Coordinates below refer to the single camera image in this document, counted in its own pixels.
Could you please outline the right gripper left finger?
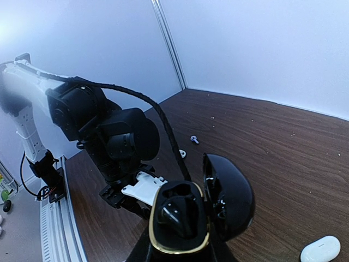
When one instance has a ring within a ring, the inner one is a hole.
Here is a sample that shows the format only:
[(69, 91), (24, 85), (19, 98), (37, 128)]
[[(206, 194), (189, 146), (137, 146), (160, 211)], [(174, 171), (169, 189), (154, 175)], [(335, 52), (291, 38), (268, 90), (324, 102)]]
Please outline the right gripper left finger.
[(149, 229), (145, 229), (125, 262), (152, 261), (152, 244), (149, 238)]

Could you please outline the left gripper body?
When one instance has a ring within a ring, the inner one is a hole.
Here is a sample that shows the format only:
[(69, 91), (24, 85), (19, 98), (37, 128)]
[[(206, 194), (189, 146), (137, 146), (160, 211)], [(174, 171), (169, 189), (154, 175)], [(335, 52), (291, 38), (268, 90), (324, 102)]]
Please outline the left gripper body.
[(122, 193), (122, 189), (127, 185), (136, 185), (136, 175), (143, 171), (152, 177), (155, 177), (155, 169), (149, 164), (140, 164), (139, 168), (134, 173), (128, 173), (123, 178), (117, 180), (116, 185), (107, 185), (99, 193), (100, 197), (115, 209), (124, 208), (131, 213), (138, 215), (141, 218), (149, 218), (151, 206), (141, 200), (137, 200), (132, 196), (127, 196)]

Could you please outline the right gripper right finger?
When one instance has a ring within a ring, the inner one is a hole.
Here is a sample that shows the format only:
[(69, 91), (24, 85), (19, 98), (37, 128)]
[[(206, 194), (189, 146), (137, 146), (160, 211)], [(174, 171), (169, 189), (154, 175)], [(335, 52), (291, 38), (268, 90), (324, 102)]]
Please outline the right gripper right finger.
[(209, 244), (210, 262), (239, 262), (225, 242), (211, 238)]

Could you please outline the black charging case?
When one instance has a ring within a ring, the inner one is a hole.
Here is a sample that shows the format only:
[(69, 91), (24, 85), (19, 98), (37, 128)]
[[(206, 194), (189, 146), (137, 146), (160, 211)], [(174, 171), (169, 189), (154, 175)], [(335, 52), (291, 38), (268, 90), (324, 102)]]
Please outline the black charging case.
[[(157, 191), (148, 229), (151, 244), (160, 253), (197, 253), (209, 244), (212, 229), (226, 242), (243, 233), (252, 223), (254, 191), (247, 177), (231, 160), (205, 153), (203, 185), (200, 188), (191, 181), (170, 181)], [(192, 199), (198, 208), (198, 218), (190, 227), (158, 223), (161, 205), (176, 197)]]

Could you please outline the black earbud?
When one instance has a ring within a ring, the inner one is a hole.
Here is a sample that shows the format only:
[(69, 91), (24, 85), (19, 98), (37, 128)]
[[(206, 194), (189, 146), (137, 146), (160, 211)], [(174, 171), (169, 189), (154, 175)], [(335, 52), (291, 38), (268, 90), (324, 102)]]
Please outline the black earbud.
[(166, 200), (157, 215), (158, 223), (180, 228), (190, 227), (198, 218), (198, 208), (189, 198), (176, 197)]

